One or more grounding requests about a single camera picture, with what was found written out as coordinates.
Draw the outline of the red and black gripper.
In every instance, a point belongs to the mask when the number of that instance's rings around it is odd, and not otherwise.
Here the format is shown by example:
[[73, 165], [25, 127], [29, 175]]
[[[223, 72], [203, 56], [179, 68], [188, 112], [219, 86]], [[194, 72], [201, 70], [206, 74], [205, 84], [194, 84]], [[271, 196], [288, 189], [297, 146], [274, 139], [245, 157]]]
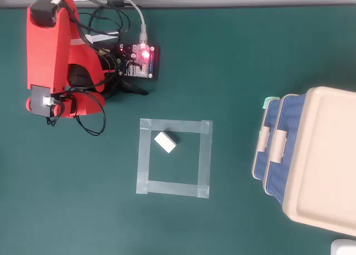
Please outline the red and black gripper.
[[100, 102], [102, 107], [105, 106], [104, 97], [97, 92], [77, 92], [77, 98], [75, 93], [62, 94], [58, 99], [54, 100], [53, 115], [60, 118], [73, 118], [76, 113], [79, 116], [100, 113], [101, 107], [94, 98]]

